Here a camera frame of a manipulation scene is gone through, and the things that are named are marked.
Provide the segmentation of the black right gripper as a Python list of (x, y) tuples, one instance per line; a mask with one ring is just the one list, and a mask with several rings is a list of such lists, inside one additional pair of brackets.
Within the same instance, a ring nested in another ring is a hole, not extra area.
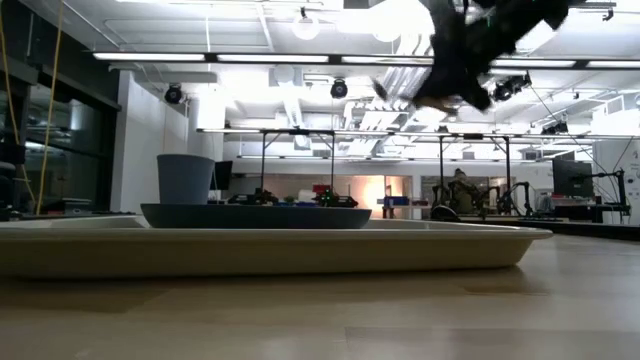
[(435, 28), (431, 36), (434, 61), (428, 77), (410, 97), (413, 103), (449, 97), (450, 86), (463, 86), (459, 95), (469, 105), (481, 112), (491, 107), (488, 91), (475, 81), (496, 58), (516, 52), (516, 0), (473, 1), (489, 13), (467, 22), (466, 12), (459, 12), (453, 0), (428, 0)]

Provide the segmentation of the dark blue plate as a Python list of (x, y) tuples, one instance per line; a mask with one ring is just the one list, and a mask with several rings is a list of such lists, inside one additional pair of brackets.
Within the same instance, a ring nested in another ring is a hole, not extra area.
[(142, 204), (153, 228), (188, 229), (360, 229), (371, 211), (358, 208), (258, 205)]

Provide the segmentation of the beige rectangular tray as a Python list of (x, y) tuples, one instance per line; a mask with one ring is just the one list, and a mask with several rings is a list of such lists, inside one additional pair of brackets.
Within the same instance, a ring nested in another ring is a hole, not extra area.
[(361, 229), (162, 229), (140, 216), (0, 223), (0, 277), (132, 279), (490, 269), (544, 229), (372, 219)]

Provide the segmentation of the blue cup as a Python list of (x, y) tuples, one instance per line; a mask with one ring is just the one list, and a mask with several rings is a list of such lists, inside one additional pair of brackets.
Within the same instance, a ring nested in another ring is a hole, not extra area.
[(190, 154), (157, 156), (161, 204), (205, 205), (215, 162)]

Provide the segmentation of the person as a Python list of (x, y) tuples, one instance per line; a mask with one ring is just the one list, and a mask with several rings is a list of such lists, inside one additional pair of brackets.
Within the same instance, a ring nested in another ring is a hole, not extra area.
[(449, 183), (449, 190), (450, 207), (457, 214), (468, 215), (476, 212), (480, 191), (469, 181), (462, 169), (455, 169), (453, 180)]

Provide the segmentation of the large black monitor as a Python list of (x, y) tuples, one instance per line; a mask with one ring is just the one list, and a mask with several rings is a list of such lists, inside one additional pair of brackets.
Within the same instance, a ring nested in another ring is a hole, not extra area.
[(555, 158), (552, 161), (552, 171), (555, 195), (580, 198), (594, 195), (590, 163)]

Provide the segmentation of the background robot with green light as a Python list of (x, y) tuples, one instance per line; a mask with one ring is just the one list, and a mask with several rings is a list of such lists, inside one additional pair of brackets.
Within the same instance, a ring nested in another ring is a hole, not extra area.
[(313, 200), (321, 207), (356, 208), (358, 202), (351, 196), (337, 194), (330, 185), (314, 185), (312, 191), (315, 194)]

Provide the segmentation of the overhead light bar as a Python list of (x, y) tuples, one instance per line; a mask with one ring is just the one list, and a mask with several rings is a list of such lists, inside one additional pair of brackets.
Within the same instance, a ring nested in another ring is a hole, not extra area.
[[(427, 67), (431, 56), (342, 55), (284, 53), (170, 53), (170, 52), (93, 52), (97, 60), (140, 63), (224, 63), (224, 64), (309, 64), (331, 66)], [(553, 59), (535, 57), (498, 58), (490, 63), (496, 69), (640, 71), (640, 59)]]

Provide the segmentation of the small black monitor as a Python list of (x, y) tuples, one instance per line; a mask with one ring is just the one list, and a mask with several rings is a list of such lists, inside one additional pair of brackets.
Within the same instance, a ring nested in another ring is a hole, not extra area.
[(232, 175), (232, 161), (218, 161), (214, 164), (210, 182), (211, 190), (228, 190)]

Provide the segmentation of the black background table frame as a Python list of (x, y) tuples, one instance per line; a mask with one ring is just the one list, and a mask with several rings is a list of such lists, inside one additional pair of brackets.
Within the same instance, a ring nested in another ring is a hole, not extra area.
[(473, 162), (473, 163), (500, 163), (503, 162), (506, 170), (507, 189), (512, 186), (511, 182), (511, 154), (510, 154), (510, 136), (498, 133), (442, 133), (437, 132), (436, 138), (439, 145), (439, 183), (432, 188), (434, 200), (443, 203), (444, 196), (444, 143), (445, 139), (470, 141), (473, 144), (480, 143), (483, 140), (490, 140), (505, 155), (504, 159), (450, 159), (450, 162)]
[(259, 133), (262, 135), (261, 145), (261, 167), (260, 167), (260, 189), (264, 190), (264, 175), (265, 175), (265, 161), (266, 161), (266, 149), (269, 147), (267, 143), (268, 134), (287, 134), (290, 136), (305, 136), (311, 137), (317, 135), (322, 141), (325, 140), (325, 136), (331, 137), (331, 143), (326, 142), (325, 145), (330, 150), (329, 160), (331, 161), (330, 169), (330, 188), (334, 188), (334, 176), (335, 176), (335, 147), (336, 147), (336, 132), (334, 130), (318, 130), (318, 129), (302, 129), (302, 128), (290, 128), (290, 129), (260, 129)]

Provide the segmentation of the black aluminium table frame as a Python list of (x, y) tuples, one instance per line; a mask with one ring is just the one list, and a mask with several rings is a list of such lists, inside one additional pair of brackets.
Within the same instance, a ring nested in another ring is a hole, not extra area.
[[(460, 221), (436, 221), (436, 224), (468, 224), (489, 226), (527, 227), (550, 230), (558, 235), (571, 235), (640, 243), (640, 225), (607, 225), (586, 222), (552, 222), (540, 219), (514, 217), (491, 217), (482, 220), (478, 217), (462, 217)], [(148, 227), (142, 215), (80, 215), (80, 216), (24, 216), (0, 221), (0, 228), (49, 228), (54, 225), (63, 227)]]

